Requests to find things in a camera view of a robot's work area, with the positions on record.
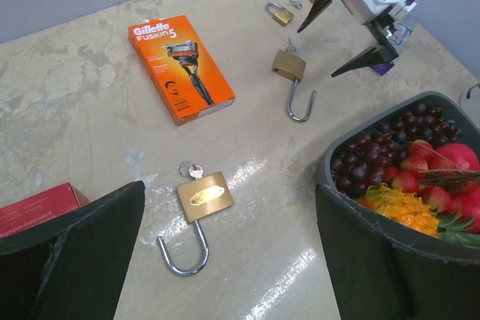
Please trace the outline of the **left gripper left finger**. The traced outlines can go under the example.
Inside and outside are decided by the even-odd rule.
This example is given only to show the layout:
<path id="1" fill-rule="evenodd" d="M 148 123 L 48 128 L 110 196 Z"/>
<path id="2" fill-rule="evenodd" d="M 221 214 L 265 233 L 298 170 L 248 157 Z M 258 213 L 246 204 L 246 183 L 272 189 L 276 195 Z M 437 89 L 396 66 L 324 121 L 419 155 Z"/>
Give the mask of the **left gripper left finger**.
<path id="1" fill-rule="evenodd" d="M 130 182 L 1 239 L 2 319 L 113 319 L 145 207 Z"/>

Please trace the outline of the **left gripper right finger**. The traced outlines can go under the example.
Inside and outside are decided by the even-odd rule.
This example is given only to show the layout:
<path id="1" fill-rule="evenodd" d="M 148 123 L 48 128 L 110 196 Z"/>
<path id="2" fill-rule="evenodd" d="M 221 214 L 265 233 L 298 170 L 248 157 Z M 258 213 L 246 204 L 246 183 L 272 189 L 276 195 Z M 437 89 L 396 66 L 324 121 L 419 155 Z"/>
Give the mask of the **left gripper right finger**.
<path id="1" fill-rule="evenodd" d="M 322 248 L 342 319 L 478 319 L 479 252 L 316 186 Z"/>

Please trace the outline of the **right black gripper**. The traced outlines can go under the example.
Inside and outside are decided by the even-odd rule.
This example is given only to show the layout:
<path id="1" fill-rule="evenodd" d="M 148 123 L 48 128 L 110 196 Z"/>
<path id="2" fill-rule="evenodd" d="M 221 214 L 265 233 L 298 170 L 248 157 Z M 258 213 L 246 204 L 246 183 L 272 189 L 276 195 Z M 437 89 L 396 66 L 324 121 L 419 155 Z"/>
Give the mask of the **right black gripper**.
<path id="1" fill-rule="evenodd" d="M 300 33 L 307 28 L 332 2 L 333 0 L 314 0 L 309 14 L 297 32 Z M 368 47 L 339 67 L 331 74 L 331 77 L 340 76 L 351 70 L 394 61 L 403 52 L 407 40 L 412 35 L 416 27 L 416 18 L 408 14 L 394 20 L 387 10 L 384 10 L 378 17 L 367 22 L 366 26 L 373 35 L 376 45 Z"/>

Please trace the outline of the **brass padlock with key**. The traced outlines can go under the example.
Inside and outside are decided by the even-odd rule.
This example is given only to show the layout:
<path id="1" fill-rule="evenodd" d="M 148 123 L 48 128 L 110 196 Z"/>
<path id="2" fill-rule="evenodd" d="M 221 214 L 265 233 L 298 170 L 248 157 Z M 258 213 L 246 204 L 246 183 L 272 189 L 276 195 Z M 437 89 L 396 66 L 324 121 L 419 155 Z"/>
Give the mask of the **brass padlock with key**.
<path id="1" fill-rule="evenodd" d="M 298 85 L 303 79 L 305 68 L 306 61 L 298 56 L 297 49 L 293 45 L 291 38 L 288 40 L 288 45 L 285 49 L 280 49 L 277 51 L 277 55 L 275 56 L 271 66 L 271 70 L 274 73 L 292 82 L 292 88 L 286 104 L 286 110 L 289 118 L 298 123 L 303 123 L 310 119 L 317 98 L 317 91 L 312 91 L 306 114 L 302 117 L 294 114 L 292 109 L 293 100 L 296 95 Z"/>

